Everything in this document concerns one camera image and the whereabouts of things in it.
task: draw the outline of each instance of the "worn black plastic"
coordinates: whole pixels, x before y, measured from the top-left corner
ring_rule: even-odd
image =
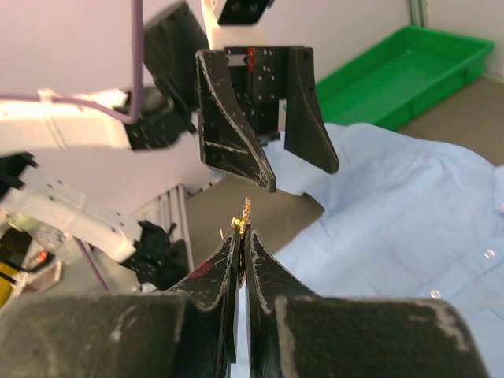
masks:
[[[312,49],[229,47],[199,51],[197,58],[203,162],[275,191],[261,146],[279,138],[279,105],[285,99],[285,148],[328,173],[338,171],[314,90]]]
[[[208,48],[187,2],[174,2],[144,26],[143,62],[161,93],[173,98],[178,113],[191,115],[198,106],[195,54]]]
[[[236,100],[223,50],[197,53],[202,161],[275,191],[275,175]]]
[[[488,378],[449,304],[322,298],[250,226],[244,236],[230,228],[210,258],[164,294],[18,299],[0,314],[0,376],[228,378],[240,255],[253,378]]]
[[[285,149],[325,172],[339,169],[315,93],[313,49],[309,47],[289,51]]]

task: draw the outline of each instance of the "gray floor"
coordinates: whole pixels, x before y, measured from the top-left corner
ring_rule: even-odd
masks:
[[[410,122],[402,133],[469,148],[495,165],[504,164],[504,85],[479,79]],[[308,196],[281,191],[269,194],[237,179],[226,179],[187,201],[195,264],[204,261],[220,241],[219,228],[239,217],[246,196],[252,199],[252,222],[266,246],[276,252],[322,214]]]

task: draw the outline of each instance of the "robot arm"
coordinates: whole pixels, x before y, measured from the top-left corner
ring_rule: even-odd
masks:
[[[0,158],[0,209],[82,239],[133,270],[141,284],[168,289],[187,273],[174,259],[170,231],[126,217],[44,174],[30,154]]]
[[[95,109],[51,101],[0,102],[0,157],[42,148],[102,146],[118,150],[166,148],[184,132],[194,133],[191,115],[155,87],[143,90],[142,116],[134,124]],[[131,95],[119,89],[75,96],[126,113]]]

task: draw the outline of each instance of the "purple cable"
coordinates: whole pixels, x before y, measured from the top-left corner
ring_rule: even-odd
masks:
[[[89,255],[89,252],[87,251],[86,247],[84,246],[84,243],[82,243],[82,240],[74,238],[76,240],[77,245],[79,246],[80,250],[82,251],[82,254],[86,257],[87,261],[89,262],[89,266],[91,267],[91,270],[93,271],[94,275],[98,279],[98,282],[100,285],[102,285],[104,290],[109,290],[109,286],[103,279],[102,275],[98,271],[98,268],[95,265],[95,262],[91,258],[91,255]]]
[[[143,86],[143,0],[132,0],[132,56],[133,90],[132,107],[129,114],[123,114],[100,105],[97,102],[55,95],[51,100],[55,104],[86,106],[111,116],[124,124],[134,124],[140,115]],[[40,102],[38,94],[0,94],[0,101]]]

